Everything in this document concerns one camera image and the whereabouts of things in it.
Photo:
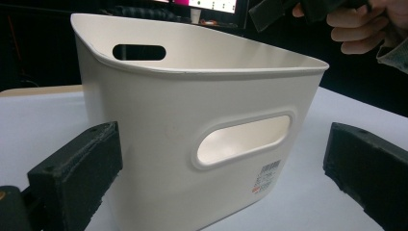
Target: handle hole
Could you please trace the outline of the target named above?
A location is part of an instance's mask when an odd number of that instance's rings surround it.
[[[166,50],[159,45],[119,44],[113,54],[121,61],[160,61],[165,58]]]
[[[281,115],[216,130],[198,147],[198,160],[210,166],[255,149],[276,145],[286,137],[290,124],[291,118]]]

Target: white plastic bin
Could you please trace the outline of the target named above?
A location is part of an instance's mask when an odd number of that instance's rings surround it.
[[[121,231],[197,230],[271,191],[326,63],[193,25],[71,23],[89,120],[119,124],[124,169],[108,197]],[[119,44],[162,57],[117,59]]]

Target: sticker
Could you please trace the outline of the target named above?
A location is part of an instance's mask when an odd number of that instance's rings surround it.
[[[253,193],[261,193],[262,191],[265,191],[270,184],[272,184],[274,176],[276,174],[276,170],[279,167],[279,163],[280,160],[262,167],[261,172],[256,178],[255,185],[252,188]]]

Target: white surface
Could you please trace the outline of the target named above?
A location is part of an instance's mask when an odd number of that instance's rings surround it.
[[[319,89],[273,191],[204,230],[382,230],[324,175],[333,121],[366,129],[408,150],[408,118]],[[0,97],[0,185],[24,189],[31,167],[87,128],[81,92]],[[87,230],[116,230],[106,203]]]

